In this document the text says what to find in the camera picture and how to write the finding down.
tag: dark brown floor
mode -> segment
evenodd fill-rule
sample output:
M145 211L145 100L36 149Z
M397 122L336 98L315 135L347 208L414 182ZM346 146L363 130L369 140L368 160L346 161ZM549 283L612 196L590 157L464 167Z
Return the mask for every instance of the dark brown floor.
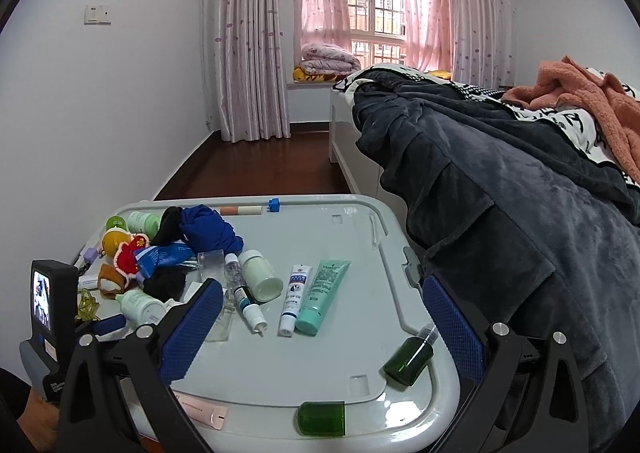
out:
M329 162L329 133L223 143L209 138L158 194L158 200L244 195L348 193Z

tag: camera screen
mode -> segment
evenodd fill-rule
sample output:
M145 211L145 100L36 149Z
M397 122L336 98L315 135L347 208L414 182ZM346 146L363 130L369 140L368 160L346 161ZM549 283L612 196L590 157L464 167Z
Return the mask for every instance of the camera screen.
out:
M33 271L33 315L51 330L49 313L49 278Z

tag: light switch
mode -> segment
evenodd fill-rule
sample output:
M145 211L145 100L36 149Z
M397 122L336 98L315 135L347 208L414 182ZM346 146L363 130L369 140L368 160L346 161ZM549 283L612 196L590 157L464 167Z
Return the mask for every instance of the light switch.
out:
M98 7L98 17L100 18L101 24L110 24L111 23L111 7L106 5L101 5Z
M86 26L91 24L99 24L100 16L99 16L100 6L85 6L84 7L84 24Z

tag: gray blanket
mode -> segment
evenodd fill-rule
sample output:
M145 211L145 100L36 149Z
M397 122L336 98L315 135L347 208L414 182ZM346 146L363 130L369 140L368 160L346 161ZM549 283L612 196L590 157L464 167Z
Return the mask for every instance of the gray blanket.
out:
M405 200L426 272L519 334L567 335L590 450L604 451L640 399L640 229L611 201L428 100L372 83L354 99L358 147Z

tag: white bed frame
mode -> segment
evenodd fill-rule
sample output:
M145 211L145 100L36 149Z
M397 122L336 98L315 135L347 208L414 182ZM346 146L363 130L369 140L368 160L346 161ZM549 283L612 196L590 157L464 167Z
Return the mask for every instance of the white bed frame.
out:
M329 160L340 165L352 193L376 198L389 206L406 235L406 204L400 197L382 189L382 168L356 148L355 142L360 138L360 132L353 124L351 107L341 92L331 90L330 112ZM407 239L416 252L421 250L409 236Z

